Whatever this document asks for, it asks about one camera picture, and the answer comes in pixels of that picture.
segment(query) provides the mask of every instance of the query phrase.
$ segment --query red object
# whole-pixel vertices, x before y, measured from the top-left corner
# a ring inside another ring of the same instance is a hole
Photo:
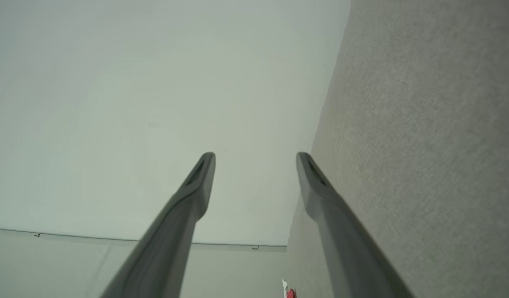
[[[287,298],[296,298],[296,296],[294,295],[293,289],[289,289]]]

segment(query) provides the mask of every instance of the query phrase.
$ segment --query gray surface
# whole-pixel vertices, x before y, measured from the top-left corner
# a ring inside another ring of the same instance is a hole
[[[509,1],[353,1],[312,155],[415,296],[509,298]],[[330,297],[301,204],[288,281]]]

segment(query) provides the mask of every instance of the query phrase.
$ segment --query white wall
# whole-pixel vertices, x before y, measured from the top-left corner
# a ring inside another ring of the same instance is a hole
[[[0,231],[0,298],[95,298],[134,241]],[[192,245],[181,298],[282,296],[285,248]]]
[[[205,151],[195,242],[286,245],[349,0],[0,0],[0,228],[141,237]]]

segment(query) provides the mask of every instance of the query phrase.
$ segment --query white backdrop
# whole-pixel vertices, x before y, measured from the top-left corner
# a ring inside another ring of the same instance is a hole
[[[205,151],[194,242],[286,245],[349,0],[0,0],[0,228],[139,239]]]

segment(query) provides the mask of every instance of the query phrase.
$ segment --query gray carpet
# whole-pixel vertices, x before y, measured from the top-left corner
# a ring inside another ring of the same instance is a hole
[[[313,158],[418,298],[509,298],[509,1],[353,0]],[[332,297],[302,202],[298,298]]]

